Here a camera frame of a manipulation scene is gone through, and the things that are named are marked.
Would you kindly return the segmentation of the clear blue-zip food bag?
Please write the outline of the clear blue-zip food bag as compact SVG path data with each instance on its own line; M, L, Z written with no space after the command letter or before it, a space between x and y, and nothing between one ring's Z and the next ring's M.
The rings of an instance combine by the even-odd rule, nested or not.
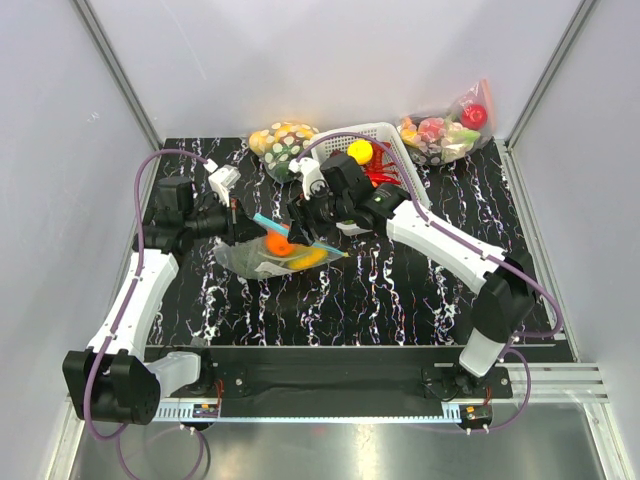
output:
M266 233L256 239L229 246L219 241L213 249L216 262L247 280L263 280L293 274L333 261L348 254L322 242L311 246L287 240L289 226L256 213L255 223Z

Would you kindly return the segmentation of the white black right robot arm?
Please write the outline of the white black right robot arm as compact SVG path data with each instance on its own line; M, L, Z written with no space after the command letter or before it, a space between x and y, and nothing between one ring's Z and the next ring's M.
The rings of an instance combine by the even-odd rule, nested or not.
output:
M324 162L296 159L289 169L303 188L288 204L290 242L310 245L336 229L351 236L376 232L445 267L475 293L472 332L459 356L454 384L470 397L486 389L489 370L536 302L527 281L533 275L530 255L507 255L465 234L413 201L400 185L373 185L346 154Z

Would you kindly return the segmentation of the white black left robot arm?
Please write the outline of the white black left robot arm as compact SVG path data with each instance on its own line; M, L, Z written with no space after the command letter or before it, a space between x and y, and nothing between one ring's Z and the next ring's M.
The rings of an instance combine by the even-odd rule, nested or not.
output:
M216 372L200 354L171 352L148 363L145 349L163 297L196 241L219 237L234 245L265 234L231 192L239 177L231 167L211 174L213 196L202 205L195 203L190 179L158 182L109 314L88 346L68 352L62 364L80 419L147 425L160 401L177 390L203 396L214 388Z

